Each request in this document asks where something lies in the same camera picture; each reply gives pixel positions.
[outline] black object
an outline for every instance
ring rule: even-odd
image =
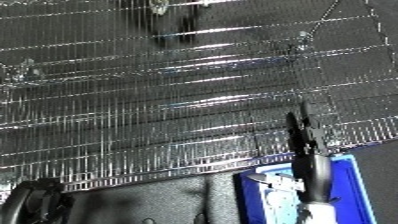
[[[74,200],[63,188],[56,179],[22,182],[4,203],[0,224],[66,224]]]
[[[308,104],[304,102],[301,109],[303,129],[293,113],[286,116],[289,147],[295,153],[293,174],[296,179],[302,179],[305,186],[305,191],[297,194],[302,203],[330,203],[332,168],[323,130]]]

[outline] wire rack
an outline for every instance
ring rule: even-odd
[[[303,99],[334,150],[396,137],[367,1],[208,3],[0,1],[1,200],[39,177],[77,191],[288,160]]]

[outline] blue container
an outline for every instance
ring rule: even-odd
[[[355,158],[343,155],[333,157],[332,161],[332,197],[341,198],[333,204],[338,224],[375,224]],[[247,178],[251,173],[292,175],[290,164],[257,167],[242,173],[241,180],[250,224],[295,224],[299,204],[296,193],[268,189],[265,184]]]

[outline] wire mesh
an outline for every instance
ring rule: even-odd
[[[286,160],[302,99],[332,147],[396,137],[394,52],[367,1],[151,2],[0,1],[3,193]]]

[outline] robotic arm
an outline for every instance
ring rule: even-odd
[[[297,192],[300,204],[295,224],[337,224],[331,204],[332,166],[325,133],[309,104],[301,105],[300,125],[293,113],[286,116],[289,148],[294,152],[293,177],[250,174],[248,177],[271,188]]]

